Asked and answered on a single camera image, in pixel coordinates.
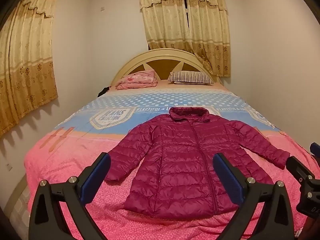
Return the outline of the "magenta puffer down jacket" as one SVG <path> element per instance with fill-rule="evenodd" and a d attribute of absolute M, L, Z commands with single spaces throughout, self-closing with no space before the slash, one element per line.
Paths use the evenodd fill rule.
<path fill-rule="evenodd" d="M 123 181 L 136 171 L 126 210 L 162 219 L 209 218 L 236 209 L 213 168 L 218 153 L 244 176 L 267 184 L 272 179 L 250 153 L 280 169 L 290 156 L 242 121 L 202 107 L 172 107 L 133 128 L 110 151 L 105 179 Z"/>

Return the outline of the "beige side curtain left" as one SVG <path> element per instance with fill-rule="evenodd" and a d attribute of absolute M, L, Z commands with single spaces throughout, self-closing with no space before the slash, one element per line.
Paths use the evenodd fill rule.
<path fill-rule="evenodd" d="M 1 134 L 57 99 L 52 26 L 57 0 L 20 0 L 1 30 Z"/>

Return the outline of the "cream wooden headboard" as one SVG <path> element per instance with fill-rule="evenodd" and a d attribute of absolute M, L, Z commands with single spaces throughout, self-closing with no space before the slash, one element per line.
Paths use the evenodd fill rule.
<path fill-rule="evenodd" d="M 171 72 L 182 70 L 210 74 L 195 55 L 183 50 L 160 48 L 141 53 L 124 64 L 113 78 L 111 86 L 115 86 L 122 77 L 141 70 L 154 70 L 159 80 L 166 80 Z"/>

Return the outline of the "beige window curtain centre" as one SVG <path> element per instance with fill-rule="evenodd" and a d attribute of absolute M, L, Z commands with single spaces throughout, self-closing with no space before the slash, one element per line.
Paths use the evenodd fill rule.
<path fill-rule="evenodd" d="M 211 76 L 231 76 L 225 0 L 139 0 L 150 49 L 192 53 Z"/>

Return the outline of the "striped pillow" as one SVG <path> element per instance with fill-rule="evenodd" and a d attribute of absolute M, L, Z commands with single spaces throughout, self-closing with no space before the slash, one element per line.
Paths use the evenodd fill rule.
<path fill-rule="evenodd" d="M 203 72 L 195 71 L 178 71 L 171 72 L 168 81 L 170 83 L 195 83 L 195 84 L 204 84 L 204 85 L 213 85 L 214 81 L 210 78 L 209 75 Z"/>

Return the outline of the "folded pink blanket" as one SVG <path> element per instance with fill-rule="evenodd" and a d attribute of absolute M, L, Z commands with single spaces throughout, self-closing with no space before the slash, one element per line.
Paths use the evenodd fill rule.
<path fill-rule="evenodd" d="M 115 85 L 117 90 L 156 87 L 158 79 L 154 70 L 144 70 L 122 77 Z"/>

